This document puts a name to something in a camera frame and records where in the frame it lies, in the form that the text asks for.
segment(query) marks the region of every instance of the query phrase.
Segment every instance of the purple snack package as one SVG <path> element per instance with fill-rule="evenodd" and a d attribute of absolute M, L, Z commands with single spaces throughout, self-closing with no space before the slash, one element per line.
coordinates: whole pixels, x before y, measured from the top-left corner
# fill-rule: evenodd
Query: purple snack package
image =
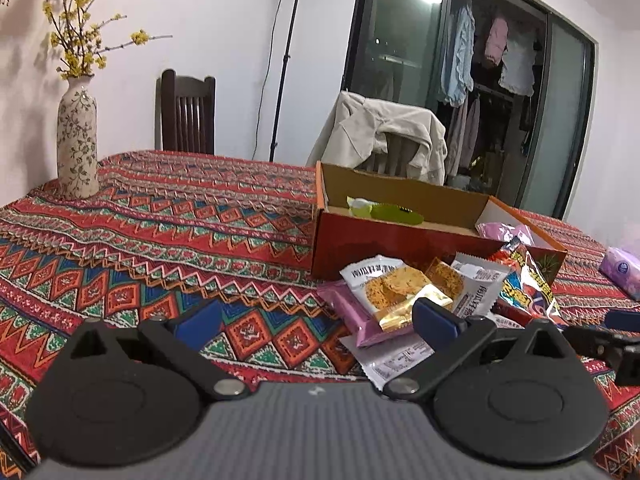
<path fill-rule="evenodd" d="M 487 222 L 486 224 L 478 224 L 476 229 L 482 238 L 511 242 L 511 239 L 517 236 L 525 245 L 534 245 L 533 235 L 529 227 L 524 224 L 518 224 L 516 227 L 513 227 L 500 222 Z"/>
<path fill-rule="evenodd" d="M 344 280 L 321 283 L 318 285 L 318 296 L 327 302 L 356 336 L 356 346 L 359 348 L 414 331 L 413 325 L 407 325 L 392 332 L 383 332 L 378 320 L 366 311 Z"/>
<path fill-rule="evenodd" d="M 622 249 L 610 247 L 600 264 L 600 272 L 624 290 L 632 300 L 640 301 L 640 260 Z"/>

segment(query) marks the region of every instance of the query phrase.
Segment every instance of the cookie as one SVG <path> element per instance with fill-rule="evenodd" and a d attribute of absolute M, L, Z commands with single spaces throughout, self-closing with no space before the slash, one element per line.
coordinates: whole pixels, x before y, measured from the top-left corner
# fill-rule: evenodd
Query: cookie
<path fill-rule="evenodd" d="M 404 266 L 382 276 L 382 282 L 389 290 L 406 298 L 420 292 L 429 280 L 420 270 Z"/>
<path fill-rule="evenodd" d="M 381 310 L 388 308 L 405 299 L 405 296 L 396 294 L 382 281 L 382 277 L 373 278 L 365 285 L 365 294 L 373 306 Z"/>
<path fill-rule="evenodd" d="M 459 272 L 451 266 L 435 258 L 426 272 L 427 278 L 444 294 L 455 300 L 465 288 L 465 283 Z"/>

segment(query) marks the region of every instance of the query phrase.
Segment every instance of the white wrapper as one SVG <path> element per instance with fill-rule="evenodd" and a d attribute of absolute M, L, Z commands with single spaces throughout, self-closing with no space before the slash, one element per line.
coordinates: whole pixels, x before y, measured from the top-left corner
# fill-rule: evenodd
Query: white wrapper
<path fill-rule="evenodd" d="M 346 266 L 340 271 L 340 275 L 349 285 L 351 292 L 370 314 L 375 314 L 378 309 L 367 299 L 365 286 L 369 280 L 383 276 L 398 267 L 404 265 L 404 261 L 397 258 L 387 258 L 379 254 L 373 258 L 367 258 L 360 262 Z"/>
<path fill-rule="evenodd" d="M 457 253 L 451 267 L 462 275 L 464 289 L 453 301 L 452 312 L 460 317 L 486 316 L 511 272 L 507 266 L 469 254 Z"/>
<path fill-rule="evenodd" d="M 501 316 L 494 312 L 487 313 L 486 317 L 493 321 L 498 328 L 524 328 L 522 325 L 509 319 L 508 317 Z"/>
<path fill-rule="evenodd" d="M 353 335 L 341 337 L 340 343 L 353 354 L 365 375 L 380 391 L 391 379 L 433 354 L 433 349 L 417 334 L 398 336 L 366 348 L 358 348 Z"/>

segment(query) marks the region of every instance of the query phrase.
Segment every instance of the beige jacket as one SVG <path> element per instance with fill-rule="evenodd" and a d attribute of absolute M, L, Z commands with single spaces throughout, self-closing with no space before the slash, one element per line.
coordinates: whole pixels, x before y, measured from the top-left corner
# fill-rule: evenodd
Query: beige jacket
<path fill-rule="evenodd" d="M 340 92 L 327 122 L 307 159 L 356 168 L 371 153 L 386 153 L 386 135 L 418 143 L 418 151 L 406 168 L 409 178 L 444 183 L 447 146 L 445 128 L 433 112 L 379 99 Z"/>

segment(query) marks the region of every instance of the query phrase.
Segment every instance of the pink shirt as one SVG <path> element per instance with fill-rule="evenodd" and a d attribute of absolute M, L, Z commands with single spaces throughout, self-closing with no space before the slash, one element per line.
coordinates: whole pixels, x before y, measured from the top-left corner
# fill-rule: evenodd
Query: pink shirt
<path fill-rule="evenodd" d="M 484 47 L 484 56 L 495 66 L 500 64 L 504 47 L 507 45 L 509 25 L 504 18 L 495 18 Z"/>

